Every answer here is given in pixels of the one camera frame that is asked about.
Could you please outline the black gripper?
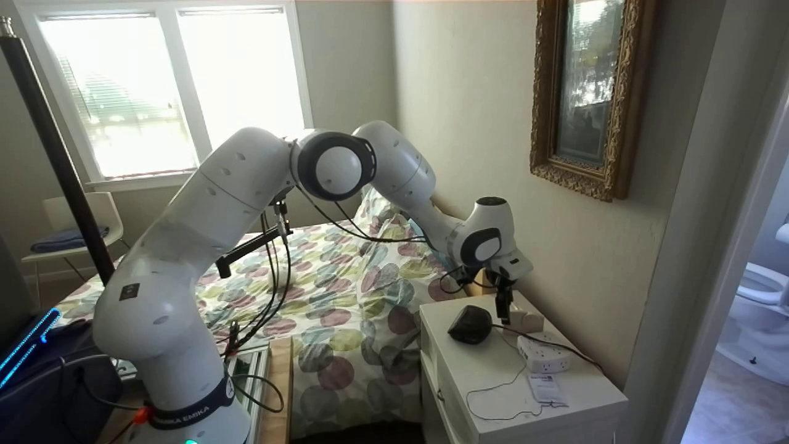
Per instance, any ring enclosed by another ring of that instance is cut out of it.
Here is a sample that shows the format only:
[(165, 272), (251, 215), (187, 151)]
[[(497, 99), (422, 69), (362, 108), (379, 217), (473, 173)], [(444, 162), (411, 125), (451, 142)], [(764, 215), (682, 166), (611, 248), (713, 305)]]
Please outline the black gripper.
[(516, 281), (505, 272), (494, 272), (490, 281), (495, 286), (495, 314), (504, 326), (510, 322), (512, 289)]

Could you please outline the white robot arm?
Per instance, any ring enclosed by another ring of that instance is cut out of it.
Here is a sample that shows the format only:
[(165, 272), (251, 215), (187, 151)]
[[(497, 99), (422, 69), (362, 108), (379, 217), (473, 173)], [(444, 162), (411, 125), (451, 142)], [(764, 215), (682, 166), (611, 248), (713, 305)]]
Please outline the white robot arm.
[(309, 131), (293, 141), (263, 127), (229, 136), (177, 190), (110, 274), (94, 305), (94, 342), (134, 362), (147, 390), (145, 420), (123, 444), (248, 444), (251, 416), (206, 331), (195, 284), (256, 247), (247, 226), (276, 199), (300, 190), (345, 199), (375, 186), (416, 222), (438, 264), (459, 284), (478, 272), (497, 279), (495, 307), (529, 272), (516, 244), (512, 211), (481, 198), (462, 222), (435, 207), (435, 169), (390, 124), (351, 132)]

